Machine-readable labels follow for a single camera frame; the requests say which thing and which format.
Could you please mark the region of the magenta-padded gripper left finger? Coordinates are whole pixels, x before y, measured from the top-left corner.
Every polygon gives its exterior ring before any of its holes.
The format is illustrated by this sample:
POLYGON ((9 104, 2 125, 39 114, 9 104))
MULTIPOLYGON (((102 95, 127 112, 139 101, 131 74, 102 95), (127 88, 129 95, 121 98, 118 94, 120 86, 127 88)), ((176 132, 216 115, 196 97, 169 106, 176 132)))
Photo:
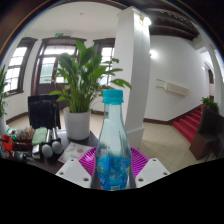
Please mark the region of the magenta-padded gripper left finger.
POLYGON ((87 150, 79 157, 63 153, 58 161, 62 162, 63 166, 57 171, 57 176, 83 188, 99 188, 95 170, 95 148, 87 150))

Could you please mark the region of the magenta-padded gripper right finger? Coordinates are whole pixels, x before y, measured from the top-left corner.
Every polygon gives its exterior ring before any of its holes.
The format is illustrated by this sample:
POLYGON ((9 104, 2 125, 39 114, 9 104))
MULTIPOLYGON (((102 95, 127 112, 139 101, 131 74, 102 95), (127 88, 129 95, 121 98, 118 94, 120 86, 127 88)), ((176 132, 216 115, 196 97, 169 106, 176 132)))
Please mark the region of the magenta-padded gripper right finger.
POLYGON ((131 153, 131 173, 128 178, 129 189, 146 186, 170 174, 158 158, 149 159, 135 148, 131 148, 131 153))

